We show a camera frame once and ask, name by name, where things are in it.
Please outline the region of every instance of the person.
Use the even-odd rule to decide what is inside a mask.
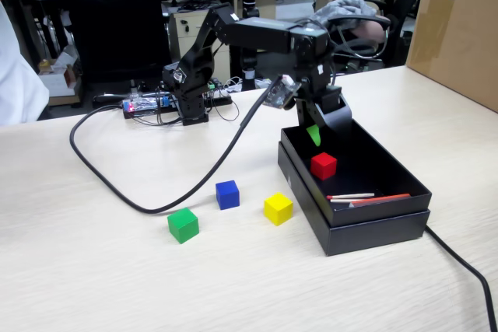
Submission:
[[[20,53],[0,2],[0,125],[36,121],[48,104],[48,89]]]

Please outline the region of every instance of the black box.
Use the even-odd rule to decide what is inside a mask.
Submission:
[[[310,159],[322,152],[338,160],[336,174],[319,180]],[[355,121],[347,143],[321,131],[317,147],[303,127],[282,129],[279,165],[327,255],[417,239],[423,234],[432,194]],[[363,207],[331,203],[331,194],[410,194]]]

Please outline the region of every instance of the white stick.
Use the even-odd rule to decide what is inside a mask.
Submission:
[[[350,203],[350,202],[354,202],[354,201],[361,201],[362,199],[361,198],[339,198],[337,200],[335,200],[334,198],[330,200],[330,202],[338,202],[338,203]]]
[[[356,198],[356,197],[373,197],[375,194],[339,194],[337,196],[332,196],[333,199],[336,198]]]

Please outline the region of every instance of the black robotic arm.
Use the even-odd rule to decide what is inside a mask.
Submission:
[[[351,111],[340,95],[341,88],[330,86],[333,45],[328,32],[273,19],[239,20],[229,4],[209,10],[191,49],[176,68],[163,71],[163,81],[178,99],[184,124],[208,120],[202,94],[208,91],[214,71],[212,45],[216,39],[243,48],[294,54],[296,65],[289,75],[300,88],[286,109],[297,103],[300,125],[347,131]]]

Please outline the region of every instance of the blue cube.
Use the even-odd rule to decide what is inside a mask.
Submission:
[[[234,180],[217,183],[216,200],[221,210],[235,208],[240,205],[239,189]]]

